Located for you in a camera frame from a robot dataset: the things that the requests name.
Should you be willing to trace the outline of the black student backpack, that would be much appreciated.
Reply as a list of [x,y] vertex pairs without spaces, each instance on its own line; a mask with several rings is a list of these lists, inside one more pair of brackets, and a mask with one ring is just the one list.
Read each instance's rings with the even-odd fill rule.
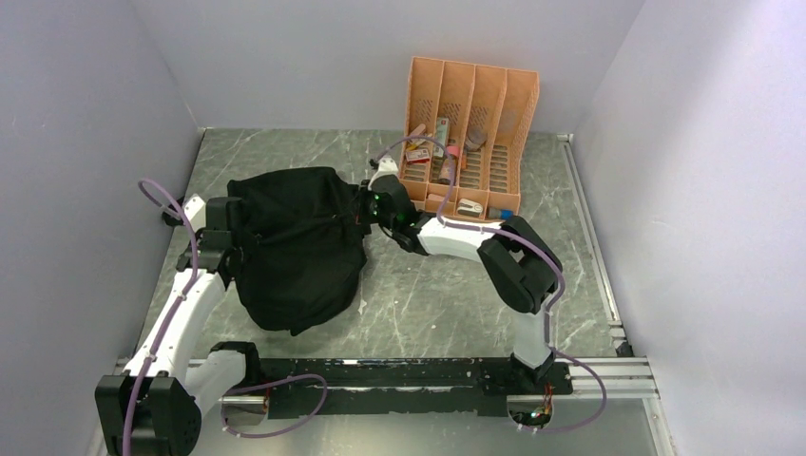
[[231,180],[227,195],[240,202],[231,276],[260,328],[296,336],[350,307],[367,262],[358,185],[315,166]]

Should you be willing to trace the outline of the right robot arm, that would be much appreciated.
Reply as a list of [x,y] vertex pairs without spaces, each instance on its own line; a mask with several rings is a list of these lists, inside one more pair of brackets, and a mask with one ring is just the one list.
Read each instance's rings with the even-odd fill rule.
[[515,386],[534,393],[547,383],[555,360],[547,307],[561,292],[562,265],[523,218],[488,223],[440,219],[416,209],[404,185],[387,175],[360,184],[357,220],[378,225],[406,252],[482,264],[500,299],[516,313]]

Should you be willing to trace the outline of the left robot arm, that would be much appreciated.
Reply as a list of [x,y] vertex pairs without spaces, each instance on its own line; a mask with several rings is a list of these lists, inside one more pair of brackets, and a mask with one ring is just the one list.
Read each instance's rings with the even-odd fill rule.
[[263,368],[251,342],[220,342],[199,365],[193,350],[212,310],[240,269],[243,201],[193,196],[192,229],[171,293],[151,332],[122,372],[105,375],[95,401],[111,455],[188,455],[204,415],[230,389],[259,389]]

